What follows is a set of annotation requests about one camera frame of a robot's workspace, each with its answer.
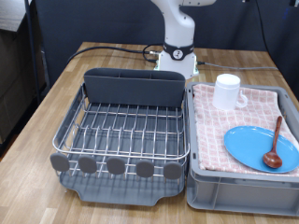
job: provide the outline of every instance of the dish towel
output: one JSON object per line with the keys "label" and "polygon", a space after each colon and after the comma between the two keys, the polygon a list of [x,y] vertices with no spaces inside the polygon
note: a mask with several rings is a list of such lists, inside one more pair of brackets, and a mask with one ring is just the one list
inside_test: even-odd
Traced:
{"label": "dish towel", "polygon": [[[222,111],[212,104],[214,87],[204,84],[193,86],[199,168],[202,170],[242,174],[271,175],[251,169],[237,161],[226,150],[223,136],[230,129],[243,125],[258,126],[271,131],[275,130],[277,118],[281,116],[278,108],[278,94],[273,91],[260,91],[248,88],[240,88],[240,90],[248,97],[248,105],[245,108]],[[281,123],[279,134],[287,138],[299,149],[299,144],[285,120]],[[283,175],[299,176],[299,168],[297,167],[295,170]]]}

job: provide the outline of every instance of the gray plastic bin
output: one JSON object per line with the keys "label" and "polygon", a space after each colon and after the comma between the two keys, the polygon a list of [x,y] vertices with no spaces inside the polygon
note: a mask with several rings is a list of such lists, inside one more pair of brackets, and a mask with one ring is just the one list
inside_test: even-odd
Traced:
{"label": "gray plastic bin", "polygon": [[[244,175],[201,170],[198,167],[192,86],[187,87],[186,142],[190,144],[187,202],[197,209],[299,216],[299,178],[273,175]],[[299,114],[288,93],[280,87],[249,86],[278,93],[278,105],[292,134],[299,139]]]}

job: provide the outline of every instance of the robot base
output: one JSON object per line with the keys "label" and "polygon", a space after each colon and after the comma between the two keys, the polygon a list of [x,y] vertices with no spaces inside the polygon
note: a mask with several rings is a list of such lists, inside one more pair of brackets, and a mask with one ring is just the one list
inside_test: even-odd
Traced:
{"label": "robot base", "polygon": [[196,55],[191,53],[183,61],[173,60],[168,53],[162,51],[154,70],[178,72],[185,76],[186,80],[199,74],[197,69]]}

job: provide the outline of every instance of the white cable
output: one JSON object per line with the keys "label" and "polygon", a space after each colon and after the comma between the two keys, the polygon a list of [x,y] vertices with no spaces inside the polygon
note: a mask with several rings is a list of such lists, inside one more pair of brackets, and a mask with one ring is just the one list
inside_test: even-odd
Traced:
{"label": "white cable", "polygon": [[210,66],[221,67],[221,68],[229,68],[229,69],[237,69],[237,70],[255,70],[255,69],[275,69],[278,70],[276,67],[228,67],[228,66],[221,66],[214,63],[205,63]]}

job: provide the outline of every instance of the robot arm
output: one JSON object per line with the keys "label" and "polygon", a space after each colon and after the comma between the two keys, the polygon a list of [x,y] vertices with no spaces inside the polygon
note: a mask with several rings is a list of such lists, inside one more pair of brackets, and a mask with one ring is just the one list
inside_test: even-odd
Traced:
{"label": "robot arm", "polygon": [[164,50],[156,70],[179,72],[186,79],[198,74],[193,53],[195,22],[180,7],[202,7],[216,0],[151,0],[162,12],[165,22]]}
{"label": "robot arm", "polygon": [[161,11],[165,22],[164,42],[174,47],[193,44],[195,22],[180,7],[203,7],[212,5],[216,0],[151,0]]}

